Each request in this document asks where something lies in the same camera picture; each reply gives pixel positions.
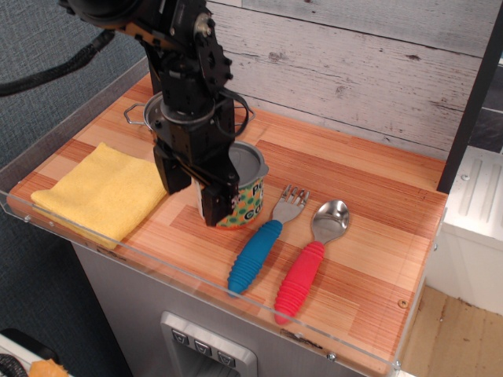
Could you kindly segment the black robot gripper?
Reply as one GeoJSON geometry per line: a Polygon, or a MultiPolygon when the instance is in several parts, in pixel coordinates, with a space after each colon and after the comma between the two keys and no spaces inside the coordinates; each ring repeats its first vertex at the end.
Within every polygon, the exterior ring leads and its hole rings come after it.
{"type": "Polygon", "coordinates": [[[186,124],[158,115],[150,126],[156,137],[154,160],[166,192],[180,192],[195,179],[205,186],[201,203],[206,225],[215,227],[230,216],[239,181],[229,158],[229,148],[236,137],[235,115],[218,113],[186,124]]]}

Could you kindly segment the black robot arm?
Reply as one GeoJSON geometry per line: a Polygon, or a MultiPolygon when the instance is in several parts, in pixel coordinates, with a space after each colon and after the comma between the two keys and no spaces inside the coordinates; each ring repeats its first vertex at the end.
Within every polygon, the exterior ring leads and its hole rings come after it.
{"type": "Polygon", "coordinates": [[[239,175],[229,149],[237,95],[226,88],[231,59],[218,44],[205,1],[61,1],[70,14],[93,26],[122,32],[141,43],[160,119],[149,121],[154,160],[169,194],[201,186],[203,216],[215,226],[233,213],[239,175]]]}

